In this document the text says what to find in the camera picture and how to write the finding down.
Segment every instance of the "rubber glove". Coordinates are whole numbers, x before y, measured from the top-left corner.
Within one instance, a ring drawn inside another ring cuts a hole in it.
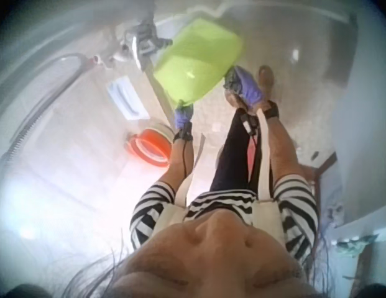
[[[175,110],[175,126],[177,130],[183,129],[186,123],[189,123],[193,117],[194,108],[193,105],[183,107],[179,105]]]
[[[238,78],[241,81],[242,88],[240,90],[240,97],[242,97],[249,108],[260,102],[263,98],[262,91],[259,89],[254,76],[250,72],[240,66],[234,66]]]

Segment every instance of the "wrist strap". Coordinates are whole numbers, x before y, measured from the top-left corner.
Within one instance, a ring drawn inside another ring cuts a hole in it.
[[[193,124],[189,121],[187,122],[181,130],[178,131],[178,133],[173,138],[173,142],[175,143],[176,140],[182,139],[184,141],[192,141],[193,135],[191,134],[191,130],[193,128]]]

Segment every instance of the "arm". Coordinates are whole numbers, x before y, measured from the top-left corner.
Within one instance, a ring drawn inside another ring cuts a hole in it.
[[[173,190],[177,192],[180,185],[182,185],[182,182],[193,171],[193,163],[193,141],[184,141],[182,139],[176,140],[172,145],[169,169],[162,175],[159,181],[168,183]]]
[[[267,125],[269,126],[270,162],[274,183],[289,174],[303,176],[295,147],[281,121],[273,117],[267,121]]]

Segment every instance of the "cable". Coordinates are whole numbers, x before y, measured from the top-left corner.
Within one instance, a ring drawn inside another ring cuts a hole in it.
[[[183,146],[183,166],[184,166],[184,169],[185,169],[185,179],[187,178],[187,167],[186,167],[186,159],[185,159],[185,150],[186,150],[186,145],[187,145],[187,141],[185,141],[185,144]]]

